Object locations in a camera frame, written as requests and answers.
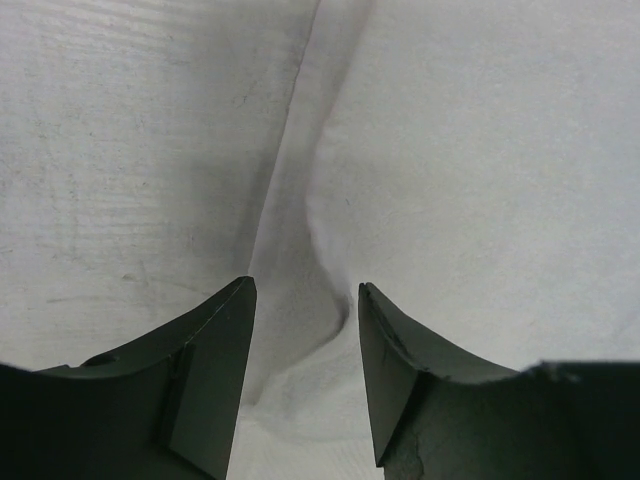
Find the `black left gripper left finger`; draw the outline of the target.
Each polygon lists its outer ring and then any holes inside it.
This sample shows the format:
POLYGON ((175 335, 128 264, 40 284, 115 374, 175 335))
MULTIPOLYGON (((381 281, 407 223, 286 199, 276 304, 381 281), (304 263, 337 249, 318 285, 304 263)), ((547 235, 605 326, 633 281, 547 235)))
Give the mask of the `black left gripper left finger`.
POLYGON ((243 276, 83 364, 1 368, 5 479, 223 479, 253 333, 243 276))

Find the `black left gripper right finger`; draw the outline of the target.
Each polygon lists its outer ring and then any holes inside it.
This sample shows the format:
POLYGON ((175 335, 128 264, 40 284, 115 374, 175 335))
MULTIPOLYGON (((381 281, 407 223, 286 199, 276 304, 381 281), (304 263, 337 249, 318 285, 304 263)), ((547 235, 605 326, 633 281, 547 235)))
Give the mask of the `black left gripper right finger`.
POLYGON ((374 458, 388 479, 635 479, 639 366, 516 371, 455 345, 375 285, 358 292, 374 458))

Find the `white towels pile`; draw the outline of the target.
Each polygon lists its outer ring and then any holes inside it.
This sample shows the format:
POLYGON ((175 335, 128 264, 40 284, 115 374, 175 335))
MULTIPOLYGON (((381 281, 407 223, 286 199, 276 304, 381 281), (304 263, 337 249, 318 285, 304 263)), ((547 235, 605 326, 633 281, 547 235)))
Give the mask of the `white towels pile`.
POLYGON ((322 1, 229 475, 376 479, 356 291, 498 364, 639 356, 639 5, 322 1))

